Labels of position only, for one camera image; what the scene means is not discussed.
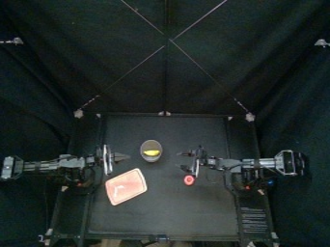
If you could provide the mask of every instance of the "black curtain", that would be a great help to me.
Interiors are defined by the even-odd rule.
[[[301,151],[310,164],[304,178],[279,179],[273,195],[279,239],[298,246],[326,246],[330,241],[329,67],[330,49],[312,46],[269,95],[258,120],[263,155]]]
[[[0,14],[2,41],[19,33]],[[67,152],[72,111],[28,47],[0,45],[0,160],[50,160]],[[56,189],[46,178],[0,183],[0,245],[27,246],[50,226]]]

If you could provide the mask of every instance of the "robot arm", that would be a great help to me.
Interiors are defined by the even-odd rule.
[[[199,174],[199,166],[213,170],[242,174],[245,180],[255,179],[255,171],[271,170],[283,176],[302,176],[305,174],[305,158],[297,151],[281,151],[274,158],[262,159],[222,159],[207,156],[202,146],[195,151],[181,152],[178,155],[194,157],[191,166],[181,166],[189,174],[185,183],[193,185]]]
[[[95,166],[103,166],[107,176],[112,173],[115,162],[129,159],[120,153],[111,153],[108,145],[98,149],[94,155],[76,157],[71,154],[62,154],[58,159],[39,162],[24,162],[18,156],[8,156],[0,168],[0,181],[18,179],[23,174],[56,174],[64,176],[70,182],[82,183],[86,181],[86,170]]]

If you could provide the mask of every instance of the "yellow object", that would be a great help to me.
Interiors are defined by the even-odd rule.
[[[158,156],[158,155],[161,155],[161,151],[145,151],[143,153],[146,155],[149,155],[149,156]]]

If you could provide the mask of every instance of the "metal rod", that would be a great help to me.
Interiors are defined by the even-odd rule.
[[[174,42],[174,40],[170,40],[170,42],[175,45],[175,47],[181,50],[181,52],[187,56],[187,58],[191,60],[191,62],[199,67],[202,72],[209,76],[209,78],[222,87],[223,92],[227,96],[233,98],[235,103],[241,106],[241,108],[246,111],[246,113],[250,113],[249,109],[243,106],[243,104],[239,102],[239,100],[235,98],[235,96],[230,93],[230,90],[227,87],[221,83],[211,74],[206,71],[206,69],[202,67],[202,65],[194,60],[194,58],[190,56],[190,54],[182,49],[182,47]]]
[[[127,7],[143,18],[143,20],[158,30],[158,32],[163,35],[162,30],[151,23],[151,21],[138,12],[138,10],[125,1],[122,2],[127,5]]]
[[[227,2],[229,0],[222,1],[175,37],[174,41],[198,24],[202,20],[213,13],[215,10]]]
[[[83,110],[102,95],[104,95],[104,93],[110,90],[111,87],[114,87],[149,60],[150,58],[161,52],[161,50],[165,48],[166,46],[163,45],[155,52],[153,52],[153,54],[133,68],[130,69],[130,71],[112,83],[108,85],[108,87],[106,87],[106,89],[103,90],[103,94],[96,95],[94,98],[91,98],[86,104],[83,104],[83,106],[78,109],[78,110]]]

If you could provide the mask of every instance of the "black table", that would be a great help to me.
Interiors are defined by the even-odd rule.
[[[149,163],[139,154],[146,140],[158,140],[163,146],[157,163]],[[195,241],[239,241],[243,238],[238,214],[250,205],[239,205],[238,198],[225,187],[219,171],[202,167],[195,185],[186,186],[185,173],[178,166],[193,160],[177,154],[202,145],[209,155],[217,157],[258,157],[253,123],[245,118],[211,116],[86,116],[78,121],[71,153],[87,155],[100,143],[108,144],[112,151],[129,154],[131,159],[114,167],[111,177],[102,176],[99,187],[86,197],[75,200],[75,193],[60,192],[62,203],[58,204],[66,201],[66,206],[56,209],[55,238],[70,236],[80,239],[79,242],[82,238],[147,239],[151,235]],[[104,182],[134,168],[141,169],[149,190],[112,206]],[[262,206],[269,213],[267,198],[245,203],[251,200],[259,202],[257,207]]]

